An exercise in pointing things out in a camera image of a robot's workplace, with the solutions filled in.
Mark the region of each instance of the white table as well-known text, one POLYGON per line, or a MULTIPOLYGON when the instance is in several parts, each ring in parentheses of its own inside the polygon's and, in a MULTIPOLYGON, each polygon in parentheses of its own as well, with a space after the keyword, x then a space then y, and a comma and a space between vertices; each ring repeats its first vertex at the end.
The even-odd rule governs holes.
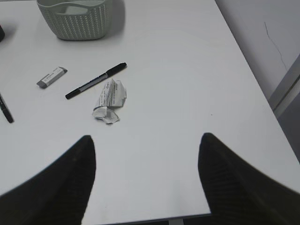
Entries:
POLYGON ((207 214, 197 171, 204 132, 300 191, 299 163, 215 2, 127 0, 125 11, 125 27, 115 16, 106 38, 66 42, 34 1, 0 3, 0 90, 15 119, 0 116, 0 194, 91 135, 97 171, 84 225, 207 214), (91 115, 104 83, 65 99, 124 61, 114 76, 127 88, 121 121, 91 115), (57 66, 68 73, 40 89, 57 66))

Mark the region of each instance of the black marker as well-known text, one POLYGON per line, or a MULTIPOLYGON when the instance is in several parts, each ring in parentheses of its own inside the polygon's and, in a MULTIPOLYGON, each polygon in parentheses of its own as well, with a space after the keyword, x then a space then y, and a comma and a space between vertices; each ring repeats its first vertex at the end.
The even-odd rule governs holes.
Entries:
POLYGON ((75 89, 74 91, 68 93, 66 95, 67 99, 73 98, 76 95, 80 94, 81 92, 87 90, 88 88, 96 85, 97 83, 107 79, 108 77, 115 75, 116 73, 118 73, 119 71, 121 71, 122 69, 124 69, 127 66, 127 64, 125 62, 120 63, 119 65, 115 66, 114 68, 111 68, 109 70, 106 71, 106 73, 100 75, 99 77, 96 77, 95 79, 91 80, 90 82, 84 84, 83 86, 75 89))
POLYGON ((0 108, 1 108, 1 110, 3 112, 3 114, 5 115, 6 119, 8 120, 8 122, 9 123, 14 122, 14 119, 11 116, 11 114, 10 114, 10 112, 9 112, 9 110, 8 110, 8 108, 7 108, 7 106, 6 106, 5 102, 4 102, 3 97, 1 96, 1 94, 0 94, 0 108))

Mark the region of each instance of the gray plastic basket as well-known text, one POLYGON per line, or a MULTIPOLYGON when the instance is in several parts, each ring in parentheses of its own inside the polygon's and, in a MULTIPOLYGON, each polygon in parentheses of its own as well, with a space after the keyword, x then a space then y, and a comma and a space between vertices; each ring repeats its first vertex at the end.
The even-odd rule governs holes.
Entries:
POLYGON ((64 40, 103 37, 112 20, 112 0, 37 0, 52 32, 64 40))

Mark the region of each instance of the crumpled paper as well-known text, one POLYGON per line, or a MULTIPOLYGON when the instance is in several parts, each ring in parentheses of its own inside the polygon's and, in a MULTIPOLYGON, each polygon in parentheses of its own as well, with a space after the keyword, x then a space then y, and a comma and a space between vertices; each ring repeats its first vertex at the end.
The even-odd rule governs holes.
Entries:
POLYGON ((123 107, 126 97, 126 89, 121 81, 110 79, 105 84, 92 115, 96 119, 103 120, 106 124, 119 121, 120 119, 113 108, 123 107))

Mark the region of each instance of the eraser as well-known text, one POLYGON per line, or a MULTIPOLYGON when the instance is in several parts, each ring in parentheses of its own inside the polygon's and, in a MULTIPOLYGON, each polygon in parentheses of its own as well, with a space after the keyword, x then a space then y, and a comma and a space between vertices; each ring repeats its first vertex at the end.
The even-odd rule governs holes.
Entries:
POLYGON ((50 84, 52 84, 54 81, 56 81, 58 78, 63 76, 66 72, 67 70, 65 68, 57 67, 51 73, 48 73, 39 82, 37 82, 37 85, 40 86, 40 88, 45 89, 46 87, 50 86, 50 84))

